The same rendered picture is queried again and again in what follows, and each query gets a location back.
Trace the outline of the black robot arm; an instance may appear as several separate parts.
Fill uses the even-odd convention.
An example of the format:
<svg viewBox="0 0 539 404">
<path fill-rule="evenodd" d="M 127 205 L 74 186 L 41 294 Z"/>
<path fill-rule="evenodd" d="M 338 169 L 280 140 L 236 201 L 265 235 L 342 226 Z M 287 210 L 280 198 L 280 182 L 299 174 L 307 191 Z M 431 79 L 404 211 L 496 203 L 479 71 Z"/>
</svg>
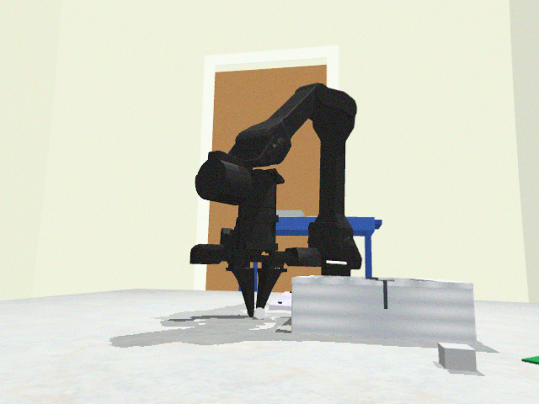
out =
<svg viewBox="0 0 539 404">
<path fill-rule="evenodd" d="M 209 201 L 276 210 L 276 184 L 268 167 L 284 161 L 291 138 L 309 119 L 320 139 L 319 214 L 308 226 L 308 247 L 321 254 L 321 275 L 350 276 L 362 257 L 344 215 L 345 142 L 355 127 L 357 103 L 345 91 L 315 82 L 300 86 L 266 121 L 240 132 L 232 149 L 209 151 L 195 176 L 197 194 Z M 326 263 L 340 261 L 342 263 Z"/>
</svg>

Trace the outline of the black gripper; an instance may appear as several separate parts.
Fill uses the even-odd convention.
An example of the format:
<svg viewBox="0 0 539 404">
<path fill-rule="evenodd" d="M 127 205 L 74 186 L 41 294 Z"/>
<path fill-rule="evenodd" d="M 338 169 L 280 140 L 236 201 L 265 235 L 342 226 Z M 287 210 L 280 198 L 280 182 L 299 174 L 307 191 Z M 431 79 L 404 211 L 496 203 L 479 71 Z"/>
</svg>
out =
<svg viewBox="0 0 539 404">
<path fill-rule="evenodd" d="M 287 266 L 321 267 L 321 254 L 316 248 L 291 247 L 278 251 L 275 243 L 276 210 L 265 207 L 238 209 L 236 250 L 224 249 L 222 244 L 197 244 L 191 248 L 189 264 L 228 263 L 226 271 L 235 275 L 249 317 L 254 313 L 254 268 L 250 262 L 262 263 L 257 268 L 259 282 L 256 308 L 264 308 L 277 279 Z M 252 255 L 243 252 L 252 251 Z M 269 255 L 260 255 L 260 252 Z"/>
</svg>

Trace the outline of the silver metal pin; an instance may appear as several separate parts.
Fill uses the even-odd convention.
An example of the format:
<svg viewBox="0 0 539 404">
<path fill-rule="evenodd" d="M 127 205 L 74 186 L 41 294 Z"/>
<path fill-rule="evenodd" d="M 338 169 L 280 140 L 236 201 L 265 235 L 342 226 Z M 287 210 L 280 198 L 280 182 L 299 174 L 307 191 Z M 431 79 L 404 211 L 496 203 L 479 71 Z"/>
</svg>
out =
<svg viewBox="0 0 539 404">
<path fill-rule="evenodd" d="M 256 308 L 256 309 L 254 310 L 253 315 L 254 315 L 257 319 L 259 319 L 259 320 L 260 320 L 260 319 L 263 319 L 264 316 L 265 316 L 265 310 L 264 310 L 264 308 L 262 308 L 262 307 Z"/>
</svg>

